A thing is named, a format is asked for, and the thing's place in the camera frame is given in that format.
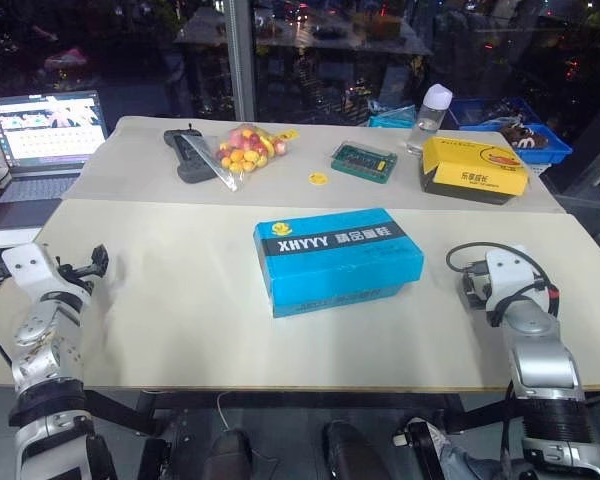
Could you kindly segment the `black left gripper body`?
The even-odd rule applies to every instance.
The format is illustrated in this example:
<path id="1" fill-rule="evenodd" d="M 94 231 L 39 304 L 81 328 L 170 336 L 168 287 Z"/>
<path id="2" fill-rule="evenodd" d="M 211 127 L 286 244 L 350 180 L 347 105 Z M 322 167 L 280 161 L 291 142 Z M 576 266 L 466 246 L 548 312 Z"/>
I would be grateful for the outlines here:
<path id="1" fill-rule="evenodd" d="M 74 268 L 71 264 L 58 264 L 57 272 L 67 282 L 76 285 L 85 290 L 89 295 L 93 293 L 94 282 L 86 280 L 86 277 L 99 274 L 99 264 L 92 262 L 88 266 Z"/>

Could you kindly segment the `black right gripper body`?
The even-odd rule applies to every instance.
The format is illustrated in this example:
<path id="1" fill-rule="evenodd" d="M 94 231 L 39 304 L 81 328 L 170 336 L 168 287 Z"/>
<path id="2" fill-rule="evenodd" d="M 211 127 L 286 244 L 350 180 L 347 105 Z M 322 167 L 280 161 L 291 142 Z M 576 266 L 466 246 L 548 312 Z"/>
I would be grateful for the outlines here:
<path id="1" fill-rule="evenodd" d="M 485 306 L 490 298 L 490 275 L 486 265 L 470 265 L 462 275 L 462 289 L 470 306 Z"/>

